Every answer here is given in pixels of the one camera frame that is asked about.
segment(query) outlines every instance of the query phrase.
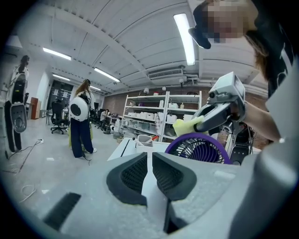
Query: white ceiling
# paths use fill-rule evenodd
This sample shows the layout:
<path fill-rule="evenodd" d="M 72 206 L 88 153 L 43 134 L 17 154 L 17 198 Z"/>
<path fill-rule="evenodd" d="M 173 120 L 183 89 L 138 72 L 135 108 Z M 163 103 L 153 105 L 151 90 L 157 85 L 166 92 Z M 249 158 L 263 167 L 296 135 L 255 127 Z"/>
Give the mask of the white ceiling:
<path fill-rule="evenodd" d="M 33 60 L 49 63 L 52 72 L 76 82 L 89 78 L 103 93 L 154 86 L 148 72 L 184 66 L 199 75 L 199 84 L 235 71 L 266 95 L 267 84 L 254 69 L 253 50 L 244 39 L 212 44 L 204 50 L 194 44 L 196 64 L 187 66 L 183 44 L 173 15 L 186 13 L 196 0 L 42 0 L 16 29 L 21 44 Z M 44 53 L 46 47 L 72 57 L 71 61 Z M 120 79 L 115 84 L 93 69 Z M 171 82 L 178 85 L 178 80 Z"/>

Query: person wearing black cap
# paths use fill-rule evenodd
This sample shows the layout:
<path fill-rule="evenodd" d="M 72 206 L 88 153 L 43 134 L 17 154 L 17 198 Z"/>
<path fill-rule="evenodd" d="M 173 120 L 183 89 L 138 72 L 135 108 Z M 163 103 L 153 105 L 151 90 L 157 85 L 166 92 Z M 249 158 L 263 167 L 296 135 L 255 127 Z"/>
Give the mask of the person wearing black cap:
<path fill-rule="evenodd" d="M 298 39 L 290 19 L 294 17 L 294 8 L 290 4 L 289 1 L 205 0 L 193 12 L 196 26 L 189 33 L 205 49 L 213 47 L 210 40 L 220 43 L 244 36 L 254 49 L 256 67 L 268 82 L 268 97 L 271 97 L 298 55 L 295 46 Z M 284 9 L 289 16 L 282 16 Z M 269 140 L 280 138 L 271 115 L 248 102 L 244 122 Z"/>
<path fill-rule="evenodd" d="M 88 98 L 90 110 L 94 110 L 94 96 L 90 90 L 90 80 L 85 79 L 78 87 L 74 97 L 85 95 Z M 88 153 L 95 153 L 97 149 L 93 147 L 88 115 L 84 121 L 78 121 L 71 118 L 71 148 L 76 158 L 84 156 L 81 142 Z"/>

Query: wooden cabinet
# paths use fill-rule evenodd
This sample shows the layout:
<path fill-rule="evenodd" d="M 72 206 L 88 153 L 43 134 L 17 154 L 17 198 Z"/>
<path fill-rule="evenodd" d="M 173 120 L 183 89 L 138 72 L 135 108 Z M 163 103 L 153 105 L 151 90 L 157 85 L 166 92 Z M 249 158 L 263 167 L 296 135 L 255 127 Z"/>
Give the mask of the wooden cabinet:
<path fill-rule="evenodd" d="M 31 119 L 35 120 L 39 118 L 39 112 L 41 110 L 41 101 L 38 100 L 38 98 L 31 98 L 32 103 L 32 113 L 31 113 Z"/>

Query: yellow cloth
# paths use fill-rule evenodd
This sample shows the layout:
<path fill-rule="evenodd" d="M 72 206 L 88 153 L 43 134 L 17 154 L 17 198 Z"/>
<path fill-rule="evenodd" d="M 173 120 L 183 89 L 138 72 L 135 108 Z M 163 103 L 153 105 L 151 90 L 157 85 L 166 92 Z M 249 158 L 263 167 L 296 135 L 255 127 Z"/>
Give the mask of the yellow cloth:
<path fill-rule="evenodd" d="M 204 116 L 201 115 L 199 117 L 196 117 L 188 122 L 184 122 L 182 119 L 177 119 L 173 123 L 174 131 L 176 132 L 177 136 L 181 136 L 183 134 L 193 133 L 194 131 L 194 125 L 202 122 L 204 120 Z"/>
<path fill-rule="evenodd" d="M 89 128 L 90 128 L 90 137 L 93 140 L 93 127 L 91 124 L 89 124 Z M 69 133 L 69 147 L 71 147 L 71 126 L 68 129 L 68 133 Z"/>

